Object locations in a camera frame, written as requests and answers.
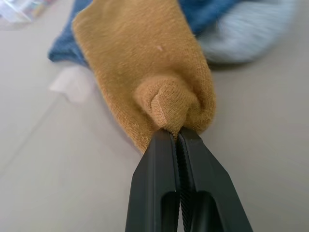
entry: white tile floor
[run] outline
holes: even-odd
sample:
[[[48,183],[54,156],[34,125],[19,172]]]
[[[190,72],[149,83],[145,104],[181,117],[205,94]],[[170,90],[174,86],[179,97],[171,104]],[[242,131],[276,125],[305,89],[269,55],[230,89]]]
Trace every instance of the white tile floor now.
[[[73,104],[48,86],[46,53],[72,0],[0,32],[0,231],[122,232],[140,155],[98,90]],[[201,137],[230,173],[255,232],[309,231],[309,1],[250,65],[213,73],[215,122]]]

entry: blue fabric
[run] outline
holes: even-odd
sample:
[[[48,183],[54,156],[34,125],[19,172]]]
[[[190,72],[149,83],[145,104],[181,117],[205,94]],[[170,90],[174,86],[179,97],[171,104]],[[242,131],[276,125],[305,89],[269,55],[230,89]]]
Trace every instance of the blue fabric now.
[[[222,14],[239,0],[178,0],[188,24],[195,35],[214,23]],[[60,36],[51,48],[48,58],[53,61],[69,60],[88,66],[82,51],[76,43],[72,31],[75,16],[86,8],[92,0],[75,0],[70,18]]]
[[[86,8],[91,2],[92,0],[75,0],[72,12],[66,26],[64,27],[62,33],[56,39],[51,50],[48,53],[48,58],[51,61],[57,62],[69,60],[83,66],[88,66],[81,49],[79,48],[74,39],[72,21],[75,16],[81,10]]]
[[[213,24],[239,0],[178,0],[190,25],[191,31],[198,35],[205,27]]]

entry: sock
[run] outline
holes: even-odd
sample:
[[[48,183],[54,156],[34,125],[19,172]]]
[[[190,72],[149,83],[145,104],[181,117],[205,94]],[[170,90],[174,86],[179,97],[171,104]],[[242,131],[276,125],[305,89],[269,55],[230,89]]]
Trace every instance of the sock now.
[[[73,31],[72,31],[72,21],[75,16],[83,10],[87,5],[89,5],[92,0],[75,0],[72,12],[68,19],[66,26],[64,27],[61,35],[56,39],[52,48],[48,53],[48,58],[53,61],[63,61],[69,60],[74,63],[87,66],[87,62],[84,59],[84,55],[77,45]]]
[[[193,33],[199,34],[206,26],[215,22],[239,0],[179,0],[183,13]],[[62,33],[56,39],[48,57],[57,62],[69,60],[86,66],[87,62],[72,33],[74,17],[92,0],[75,0],[72,12]]]
[[[116,121],[140,151],[214,117],[210,70],[176,0],[93,0],[73,30]]]
[[[211,63],[250,62],[263,55],[287,31],[295,0],[245,0],[198,36]]]

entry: clear plastic bag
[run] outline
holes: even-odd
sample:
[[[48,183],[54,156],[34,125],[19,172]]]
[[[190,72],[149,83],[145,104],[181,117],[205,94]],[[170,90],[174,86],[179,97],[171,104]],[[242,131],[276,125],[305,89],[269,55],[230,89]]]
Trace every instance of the clear plastic bag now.
[[[2,29],[30,23],[55,0],[0,0]]]

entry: gray fabric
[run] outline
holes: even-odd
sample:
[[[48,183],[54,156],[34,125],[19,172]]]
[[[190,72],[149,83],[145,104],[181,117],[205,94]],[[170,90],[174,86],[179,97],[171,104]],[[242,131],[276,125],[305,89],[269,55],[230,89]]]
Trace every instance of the gray fabric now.
[[[288,29],[295,0],[242,1],[198,36],[210,63],[250,62]]]

